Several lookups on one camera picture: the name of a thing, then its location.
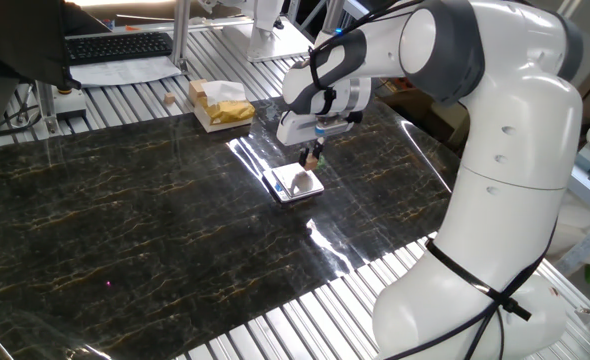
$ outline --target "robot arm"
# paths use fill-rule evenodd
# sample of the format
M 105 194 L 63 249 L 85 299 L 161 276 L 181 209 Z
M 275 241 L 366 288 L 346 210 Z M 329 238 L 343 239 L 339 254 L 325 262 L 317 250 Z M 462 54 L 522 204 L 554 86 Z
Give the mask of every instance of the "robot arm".
M 582 114 L 567 82 L 581 60 L 578 34 L 555 14 L 513 2 L 426 0 L 336 36 L 315 59 L 295 64 L 283 83 L 290 111 L 277 137 L 292 145 L 350 130 L 374 76 L 406 76 L 437 102 L 461 102 L 470 135 L 433 245 L 502 292 L 546 251 L 570 176 Z M 513 296 L 532 314 L 528 321 L 502 310 L 488 315 L 483 323 L 495 325 L 486 332 L 480 322 L 461 330 L 494 300 L 435 254 L 379 295 L 373 330 L 382 359 L 497 358 L 497 317 L 505 321 L 507 358 L 528 356 L 563 333 L 563 305 L 534 278 Z

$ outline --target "marble table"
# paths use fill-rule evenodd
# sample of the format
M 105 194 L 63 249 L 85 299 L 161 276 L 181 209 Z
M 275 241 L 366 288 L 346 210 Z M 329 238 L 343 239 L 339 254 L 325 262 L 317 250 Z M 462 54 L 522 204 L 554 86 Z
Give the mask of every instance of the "marble table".
M 281 100 L 0 148 L 0 341 L 15 359 L 168 360 L 439 228 L 458 158 L 375 101 L 326 190 L 276 203 Z

